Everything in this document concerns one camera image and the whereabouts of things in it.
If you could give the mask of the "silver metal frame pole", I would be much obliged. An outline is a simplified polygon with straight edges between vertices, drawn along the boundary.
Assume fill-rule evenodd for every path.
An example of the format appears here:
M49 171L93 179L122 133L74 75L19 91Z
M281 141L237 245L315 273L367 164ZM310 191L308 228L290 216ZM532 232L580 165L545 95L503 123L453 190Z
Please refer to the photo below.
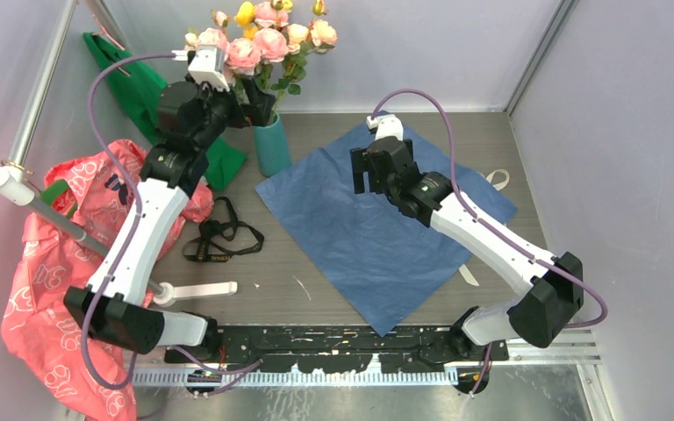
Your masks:
M48 39L37 78L20 119L16 136L13 140L7 161L12 166L22 167L30 150L39 117L45 104L50 84L60 58L68 29L75 13L77 1L68 0L61 3L62 9L52 35Z

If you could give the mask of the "teal ceramic vase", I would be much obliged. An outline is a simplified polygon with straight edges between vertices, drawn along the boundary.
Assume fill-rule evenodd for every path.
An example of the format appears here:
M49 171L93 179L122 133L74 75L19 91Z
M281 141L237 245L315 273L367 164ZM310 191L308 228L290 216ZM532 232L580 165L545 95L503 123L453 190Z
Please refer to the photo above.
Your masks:
M270 125L254 126L255 152L261 174L276 175L292 164L290 146L279 114Z

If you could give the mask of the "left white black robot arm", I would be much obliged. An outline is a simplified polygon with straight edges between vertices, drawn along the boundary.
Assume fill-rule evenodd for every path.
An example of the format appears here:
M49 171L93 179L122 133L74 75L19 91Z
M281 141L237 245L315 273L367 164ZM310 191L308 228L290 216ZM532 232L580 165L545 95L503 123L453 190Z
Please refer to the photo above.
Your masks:
M228 128L270 121L275 96L251 78L241 83L244 100L230 88L191 79L161 92L156 111L159 141L147 154L140 181L130 187L133 210L86 287L71 287L64 296L84 339L139 354L157 346L182 346L201 362L218 356L221 337L214 318L153 310L143 302L169 231L208 167L207 150Z

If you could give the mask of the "green cloth bag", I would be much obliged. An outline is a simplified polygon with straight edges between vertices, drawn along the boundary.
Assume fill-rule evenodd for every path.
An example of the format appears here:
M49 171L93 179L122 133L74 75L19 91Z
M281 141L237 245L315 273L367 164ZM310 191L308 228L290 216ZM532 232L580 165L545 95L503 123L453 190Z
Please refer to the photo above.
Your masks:
M95 63L102 70L111 64L131 57L128 50L122 50L92 32L85 32L82 39ZM155 146L159 142L156 131L158 116L156 108L162 90L167 82L146 63L135 61L124 65L106 76L106 83L118 102L120 109L130 118L147 142ZM218 138L207 150L208 168L205 180L216 191L228 187L240 172L247 154Z

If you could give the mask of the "blue paper bouquet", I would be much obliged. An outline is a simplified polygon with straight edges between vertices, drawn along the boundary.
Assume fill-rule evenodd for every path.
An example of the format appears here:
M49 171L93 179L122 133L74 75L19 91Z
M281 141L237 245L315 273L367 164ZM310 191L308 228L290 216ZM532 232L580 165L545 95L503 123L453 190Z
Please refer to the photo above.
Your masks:
M256 187L266 240L262 286L286 294L289 324L450 324L511 289L454 241L403 217L383 196L357 195L349 150L370 137L359 116L292 114L294 164Z

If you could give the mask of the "grey rod with white caps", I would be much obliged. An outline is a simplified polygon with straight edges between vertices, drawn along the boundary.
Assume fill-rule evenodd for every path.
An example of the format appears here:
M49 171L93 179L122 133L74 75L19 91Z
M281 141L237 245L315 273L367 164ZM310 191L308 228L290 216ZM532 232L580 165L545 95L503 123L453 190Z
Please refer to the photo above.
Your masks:
M80 246L104 257L109 248L89 235L80 225L61 215L51 205L44 203L36 193L18 181L20 171L14 167L0 166L0 195L17 206L27 206L60 231L73 238ZM147 281L147 290L154 294L153 301L161 307L169 307L176 301L230 296L237 292L237 282L214 282L192 286L175 287L168 282Z

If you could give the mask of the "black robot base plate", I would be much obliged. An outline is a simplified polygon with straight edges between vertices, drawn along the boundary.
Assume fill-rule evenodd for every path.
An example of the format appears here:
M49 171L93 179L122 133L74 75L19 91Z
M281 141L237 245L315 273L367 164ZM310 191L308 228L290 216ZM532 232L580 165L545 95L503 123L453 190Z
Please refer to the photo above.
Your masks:
M216 351L194 351L203 363L236 368L259 361L263 373L358 374L377 359L382 374L440 372L447 364L477 363L484 349L443 325L401 325L380 336L367 325L229 325Z

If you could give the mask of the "pink printed raincoat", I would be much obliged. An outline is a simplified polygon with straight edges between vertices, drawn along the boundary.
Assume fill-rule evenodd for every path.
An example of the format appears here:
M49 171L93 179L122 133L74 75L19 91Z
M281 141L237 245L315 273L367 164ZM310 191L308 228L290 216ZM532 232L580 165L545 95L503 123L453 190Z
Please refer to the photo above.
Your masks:
M64 161L44 182L63 180L67 190L53 207L111 246L132 206L133 193L106 153ZM32 213L25 220L24 251L13 276L1 335L8 351L32 370L61 403L91 420L134 420L132 386L104 388L82 358L82 330L63 304L71 286L82 288L102 262L66 233Z

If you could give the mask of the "yellow rose stem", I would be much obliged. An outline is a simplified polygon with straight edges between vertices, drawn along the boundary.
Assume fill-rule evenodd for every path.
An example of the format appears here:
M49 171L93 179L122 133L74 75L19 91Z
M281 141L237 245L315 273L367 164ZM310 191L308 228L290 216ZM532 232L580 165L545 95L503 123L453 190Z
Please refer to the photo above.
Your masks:
M242 28L243 37L253 39L261 29L281 30L289 24L293 3L290 0L244 2L234 15L235 23Z

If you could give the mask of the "pink flower stem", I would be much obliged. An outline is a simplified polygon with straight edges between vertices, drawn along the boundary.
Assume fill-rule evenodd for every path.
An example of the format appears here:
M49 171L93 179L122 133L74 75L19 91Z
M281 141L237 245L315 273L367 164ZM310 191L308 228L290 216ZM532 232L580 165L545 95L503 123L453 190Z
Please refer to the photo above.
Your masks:
M267 88L274 66L282 63L289 52L283 35L284 28L289 24L289 14L282 1L263 1L255 6L255 23L258 31L254 35L254 43L262 61L260 77L262 87Z
M244 76L253 76L262 55L254 43L254 37L259 28L256 25L248 25L244 28L242 36L229 40L226 35L228 16L223 11L212 13L216 28L207 28L202 31L193 44L195 50L204 47L216 47L226 53L226 64L223 75L230 88L234 88L238 79Z

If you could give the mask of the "yellow cream flower stem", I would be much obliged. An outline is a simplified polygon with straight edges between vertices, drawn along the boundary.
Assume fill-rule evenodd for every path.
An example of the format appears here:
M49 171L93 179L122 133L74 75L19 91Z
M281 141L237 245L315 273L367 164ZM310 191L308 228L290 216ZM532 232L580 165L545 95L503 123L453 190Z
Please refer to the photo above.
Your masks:
M306 25L285 21L292 11L292 1L271 1L270 5L276 11L274 28L285 37L288 47L288 53L280 62L280 75L270 86L276 95L278 107L286 96L301 94L301 83L306 77L307 57L311 54L327 54L335 48L338 36L334 27L326 20L329 10L324 1L312 2L312 19Z

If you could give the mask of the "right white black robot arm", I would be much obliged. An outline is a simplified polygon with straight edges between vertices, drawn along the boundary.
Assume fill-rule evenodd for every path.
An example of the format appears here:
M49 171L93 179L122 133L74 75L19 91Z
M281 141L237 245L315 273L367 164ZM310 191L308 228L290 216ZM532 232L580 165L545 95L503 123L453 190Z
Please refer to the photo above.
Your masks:
M491 342L524 339L548 347L584 301L582 263L535 246L499 223L445 175L422 172L412 142L378 139L350 151L354 191L383 194L408 218L451 238L492 268L516 297L468 310L452 327L452 347L474 360Z

